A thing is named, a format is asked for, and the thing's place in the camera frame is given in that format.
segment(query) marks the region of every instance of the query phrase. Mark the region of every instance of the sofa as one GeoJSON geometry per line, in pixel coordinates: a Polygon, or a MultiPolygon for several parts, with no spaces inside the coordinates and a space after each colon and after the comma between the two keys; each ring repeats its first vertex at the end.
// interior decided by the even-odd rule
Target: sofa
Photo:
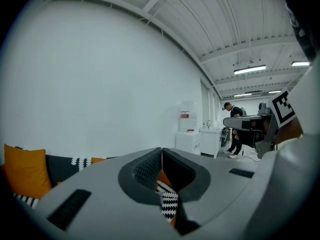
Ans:
{"type": "MultiPolygon", "coordinates": [[[[33,209],[37,207],[43,195],[79,171],[95,163],[116,159],[116,157],[62,157],[45,153],[45,149],[24,150],[19,146],[4,145],[4,164],[1,166],[1,171],[12,190],[13,197],[33,209]]],[[[173,190],[163,170],[158,176],[154,191],[162,196],[161,213],[174,226],[178,194],[173,190]]]]}

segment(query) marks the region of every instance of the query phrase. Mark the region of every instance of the black pants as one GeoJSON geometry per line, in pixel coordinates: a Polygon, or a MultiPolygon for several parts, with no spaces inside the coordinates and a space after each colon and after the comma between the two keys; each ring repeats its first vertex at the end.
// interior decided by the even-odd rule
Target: black pants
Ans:
{"type": "Polygon", "coordinates": [[[231,144],[231,147],[228,149],[228,151],[232,152],[236,147],[236,150],[233,154],[238,155],[239,152],[241,151],[242,144],[241,144],[240,140],[235,138],[235,136],[236,135],[232,133],[232,144],[231,144]]]}

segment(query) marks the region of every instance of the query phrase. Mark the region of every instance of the white ceiling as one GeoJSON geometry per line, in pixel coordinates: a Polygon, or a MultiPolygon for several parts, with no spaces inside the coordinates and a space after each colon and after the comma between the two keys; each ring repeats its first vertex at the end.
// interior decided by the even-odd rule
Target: white ceiling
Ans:
{"type": "Polygon", "coordinates": [[[291,67],[293,61],[307,59],[294,37],[285,0],[100,1],[132,11],[171,36],[223,100],[292,88],[305,72],[291,67]],[[234,75],[234,70],[258,65],[267,69],[234,75]]]}

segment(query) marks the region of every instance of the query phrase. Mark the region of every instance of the cable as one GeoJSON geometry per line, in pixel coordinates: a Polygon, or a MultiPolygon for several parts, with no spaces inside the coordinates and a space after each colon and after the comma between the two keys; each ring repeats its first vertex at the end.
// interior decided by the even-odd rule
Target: cable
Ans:
{"type": "Polygon", "coordinates": [[[245,156],[245,155],[242,155],[244,158],[250,158],[250,159],[252,159],[253,161],[255,161],[255,162],[260,162],[261,161],[261,159],[259,160],[259,161],[256,161],[256,160],[254,160],[252,157],[249,157],[249,156],[245,156]]]}

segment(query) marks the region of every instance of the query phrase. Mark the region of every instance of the backpack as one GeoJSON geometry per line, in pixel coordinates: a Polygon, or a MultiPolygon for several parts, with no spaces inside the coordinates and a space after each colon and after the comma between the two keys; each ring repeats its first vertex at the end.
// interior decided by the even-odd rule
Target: backpack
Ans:
{"type": "Polygon", "coordinates": [[[246,117],[247,116],[246,110],[243,107],[241,107],[240,109],[242,110],[242,116],[246,117]]]}

